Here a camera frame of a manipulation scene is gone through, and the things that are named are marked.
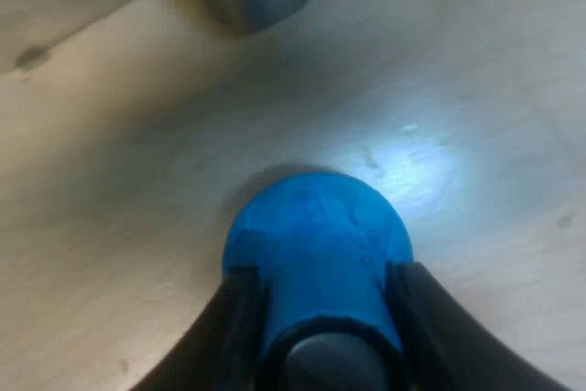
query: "wooden table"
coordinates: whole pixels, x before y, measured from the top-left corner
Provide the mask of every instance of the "wooden table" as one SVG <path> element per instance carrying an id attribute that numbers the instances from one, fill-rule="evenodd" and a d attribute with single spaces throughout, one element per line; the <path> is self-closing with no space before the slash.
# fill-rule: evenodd
<path id="1" fill-rule="evenodd" d="M 0 383 L 126 390 L 293 171 L 395 204 L 418 259 L 586 388 L 586 0 L 312 0 L 250 38 L 136 0 L 0 79 Z"/>

